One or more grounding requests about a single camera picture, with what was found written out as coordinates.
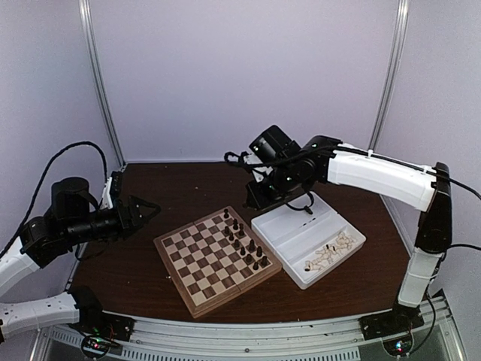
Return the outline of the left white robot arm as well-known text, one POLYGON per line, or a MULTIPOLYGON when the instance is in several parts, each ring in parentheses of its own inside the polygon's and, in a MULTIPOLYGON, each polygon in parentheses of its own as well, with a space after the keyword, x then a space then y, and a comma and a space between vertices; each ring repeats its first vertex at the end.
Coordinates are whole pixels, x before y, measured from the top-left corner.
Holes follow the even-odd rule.
MULTIPOLYGON (((134 235, 157 216, 159 205, 136 196, 119 198, 122 175, 114 172, 104 185, 101 200, 89 192, 89 182, 68 177, 51 186, 46 213, 21 226, 1 257, 1 293, 23 278, 45 268, 81 244, 112 242, 134 235)), ((71 288, 46 299, 1 305, 1 340, 58 324, 85 326, 100 334, 108 326, 103 307, 88 287, 71 288)))

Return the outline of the dark chess king piece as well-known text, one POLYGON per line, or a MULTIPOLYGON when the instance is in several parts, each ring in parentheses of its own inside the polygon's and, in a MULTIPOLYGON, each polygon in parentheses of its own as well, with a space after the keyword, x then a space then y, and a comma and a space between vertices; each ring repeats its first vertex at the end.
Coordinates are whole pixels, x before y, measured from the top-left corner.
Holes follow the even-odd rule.
POLYGON ((255 246, 255 242, 253 239, 250 240, 250 243, 249 243, 249 247, 248 247, 248 251, 249 252, 253 252, 256 250, 256 246, 255 246))

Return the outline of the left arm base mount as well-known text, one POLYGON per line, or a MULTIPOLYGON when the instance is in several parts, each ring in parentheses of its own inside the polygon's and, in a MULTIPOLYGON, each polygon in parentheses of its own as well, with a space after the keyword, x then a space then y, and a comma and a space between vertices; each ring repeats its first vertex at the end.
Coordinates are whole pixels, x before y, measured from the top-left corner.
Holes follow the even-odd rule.
POLYGON ((134 325, 133 318, 102 311, 81 315, 77 323, 71 323, 68 326, 84 334, 97 335, 110 340, 129 341, 134 325))

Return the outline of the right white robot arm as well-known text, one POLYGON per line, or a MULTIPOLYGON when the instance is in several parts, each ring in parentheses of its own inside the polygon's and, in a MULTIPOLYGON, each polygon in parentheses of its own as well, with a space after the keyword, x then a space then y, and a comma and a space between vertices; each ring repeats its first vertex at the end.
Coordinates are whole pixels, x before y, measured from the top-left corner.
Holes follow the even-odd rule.
POLYGON ((253 176, 247 184, 247 205, 261 211, 253 229, 301 289, 338 267, 366 240, 358 227, 315 194, 317 184, 365 190, 415 209, 418 234, 385 324, 400 332, 413 321, 452 243, 446 165, 403 162, 325 135, 300 145, 277 126, 258 136, 238 163, 253 176))

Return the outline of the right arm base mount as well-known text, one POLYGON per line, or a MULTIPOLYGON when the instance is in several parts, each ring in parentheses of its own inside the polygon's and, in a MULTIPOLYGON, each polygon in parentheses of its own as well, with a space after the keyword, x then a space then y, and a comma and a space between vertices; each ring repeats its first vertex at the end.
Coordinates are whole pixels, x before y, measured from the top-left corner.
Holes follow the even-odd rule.
POLYGON ((409 332, 425 324, 419 306, 409 308, 398 304, 389 311, 363 316, 358 321, 365 340, 409 332))

